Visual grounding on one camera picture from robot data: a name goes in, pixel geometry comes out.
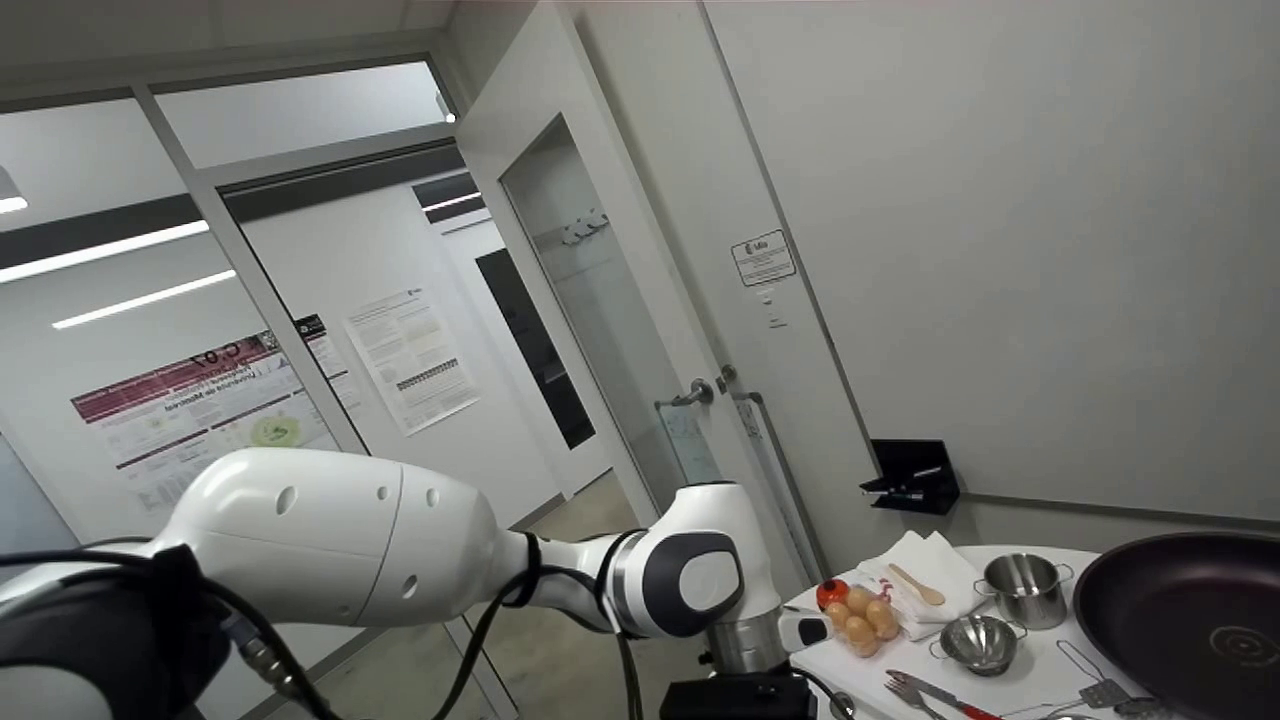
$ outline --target printed notice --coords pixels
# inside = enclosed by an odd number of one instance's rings
[[[733,244],[733,263],[745,288],[778,284],[783,277],[798,277],[798,254],[783,241],[783,231],[763,231],[751,241]]]
[[[156,521],[232,446],[334,446],[271,336],[249,336],[72,401]]]
[[[405,435],[476,403],[476,378],[421,288],[356,310],[347,332]]]

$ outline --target small bowl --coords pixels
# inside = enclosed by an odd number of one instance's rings
[[[973,676],[1006,676],[1018,654],[1018,633],[996,616],[955,616],[941,649]]]

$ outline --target frying pan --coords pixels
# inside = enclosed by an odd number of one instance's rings
[[[1076,581],[1084,637],[1187,717],[1280,717],[1280,543],[1156,537],[1103,550]]]

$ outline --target glass door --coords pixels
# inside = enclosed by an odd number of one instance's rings
[[[461,151],[511,247],[586,403],[614,421],[618,471],[642,521],[690,479],[751,492],[782,593],[814,585],[751,440],[718,393],[718,354],[670,254],[643,182],[559,2],[542,2],[461,121]]]

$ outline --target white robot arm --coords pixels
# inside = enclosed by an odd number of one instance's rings
[[[685,488],[643,533],[559,543],[504,533],[476,488],[440,471],[249,446],[200,471],[168,528],[131,550],[168,548],[192,548],[210,581],[279,625],[433,625],[511,593],[596,633],[709,633],[726,671],[783,665],[772,562],[737,484]],[[0,587],[0,625],[6,600],[70,571],[86,567],[35,567]]]

